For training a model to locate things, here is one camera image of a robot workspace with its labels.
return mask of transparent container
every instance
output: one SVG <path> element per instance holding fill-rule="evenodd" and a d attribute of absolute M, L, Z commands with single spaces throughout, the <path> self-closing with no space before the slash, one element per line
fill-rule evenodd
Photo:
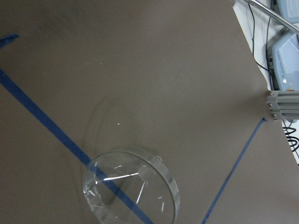
<path fill-rule="evenodd" d="M 101 224 L 172 224 L 180 203 L 161 157 L 135 147 L 96 157 L 84 175 L 83 192 Z"/>

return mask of brown surface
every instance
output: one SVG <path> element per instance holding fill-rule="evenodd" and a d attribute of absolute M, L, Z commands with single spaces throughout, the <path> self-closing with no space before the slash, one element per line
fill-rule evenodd
<path fill-rule="evenodd" d="M 199 223 L 262 117 L 208 223 L 297 224 L 299 175 L 229 1 L 6 1 L 20 38 L 0 67 L 89 156 L 156 151 Z M 96 223 L 81 165 L 0 88 L 2 223 Z"/>

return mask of silver pole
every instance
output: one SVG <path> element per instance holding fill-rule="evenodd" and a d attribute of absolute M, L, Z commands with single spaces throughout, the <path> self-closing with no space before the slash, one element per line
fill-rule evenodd
<path fill-rule="evenodd" d="M 289 30 L 293 31 L 295 34 L 299 35 L 299 28 L 296 27 L 295 25 L 291 24 L 288 20 L 284 19 L 277 13 L 273 12 L 271 9 L 266 7 L 263 3 L 257 1 L 257 0 L 245 0 L 247 3 L 250 5 L 256 7 L 263 13 L 267 14 L 270 16 L 272 19 L 274 19 L 276 22 L 280 23 L 281 25 L 285 26 Z"/>

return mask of blue tape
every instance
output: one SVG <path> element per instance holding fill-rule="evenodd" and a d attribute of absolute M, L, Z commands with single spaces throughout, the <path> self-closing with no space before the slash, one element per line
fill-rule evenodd
<path fill-rule="evenodd" d="M 3 48 L 5 45 L 11 43 L 19 36 L 17 34 L 10 34 L 0 39 L 0 49 Z"/>
<path fill-rule="evenodd" d="M 244 156 L 244 154 L 245 154 L 245 152 L 246 152 L 248 146 L 251 144 L 251 142 L 252 142 L 252 140 L 253 140 L 255 134 L 257 133 L 258 129 L 260 128 L 260 126 L 261 126 L 265 121 L 267 121 L 265 118 L 261 119 L 260 122 L 259 122 L 259 123 L 257 124 L 257 126 L 255 127 L 253 133 L 251 134 L 251 136 L 249 137 L 248 141 L 246 142 L 246 144 L 245 144 L 243 150 L 241 151 L 241 153 L 240 153 L 238 159 L 235 161 L 235 164 L 234 164 L 232 170 L 230 171 L 229 175 L 227 176 L 227 178 L 225 179 L 224 183 L 222 184 L 220 190 L 218 191 L 218 193 L 217 193 L 215 199 L 213 200 L 213 202 L 212 202 L 212 204 L 211 204 L 209 210 L 207 211 L 205 217 L 203 218 L 201 224 L 205 224 L 205 223 L 207 222 L 208 218 L 210 217 L 210 214 L 212 213 L 212 211 L 213 211 L 215 205 L 217 204 L 217 202 L 218 202 L 218 200 L 219 200 L 221 194 L 223 193 L 223 191 L 224 191 L 226 185 L 228 184 L 230 178 L 232 177 L 233 173 L 234 173 L 235 170 L 237 169 L 237 167 L 238 167 L 238 165 L 239 165 L 239 163 L 240 163 L 242 157 Z"/>
<path fill-rule="evenodd" d="M 1 69 L 1 84 L 35 116 L 59 141 L 61 141 L 84 165 L 91 159 L 51 120 Z M 143 211 L 113 181 L 103 181 L 107 175 L 96 168 L 96 176 L 145 224 L 153 224 Z"/>

